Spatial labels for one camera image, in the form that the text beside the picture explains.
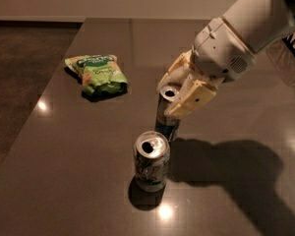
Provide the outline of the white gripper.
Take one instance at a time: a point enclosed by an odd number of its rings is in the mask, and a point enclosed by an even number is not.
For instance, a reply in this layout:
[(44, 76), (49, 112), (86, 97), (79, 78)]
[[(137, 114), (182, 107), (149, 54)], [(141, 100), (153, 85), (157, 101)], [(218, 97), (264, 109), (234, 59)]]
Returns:
[(196, 36), (192, 50), (183, 52), (157, 85), (180, 86), (164, 114), (182, 119), (209, 103), (217, 87), (198, 79), (200, 72), (212, 80), (230, 83), (241, 78), (255, 63), (255, 56), (222, 19), (215, 18)]

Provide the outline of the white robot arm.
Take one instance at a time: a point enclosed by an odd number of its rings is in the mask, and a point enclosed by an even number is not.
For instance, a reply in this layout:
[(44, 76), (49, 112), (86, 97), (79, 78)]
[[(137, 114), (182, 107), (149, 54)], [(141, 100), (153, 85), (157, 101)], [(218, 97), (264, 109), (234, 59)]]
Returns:
[(198, 33), (159, 82), (180, 88), (164, 114), (182, 119), (206, 105), (221, 84), (242, 77), (259, 52), (294, 31), (295, 0), (237, 0)]

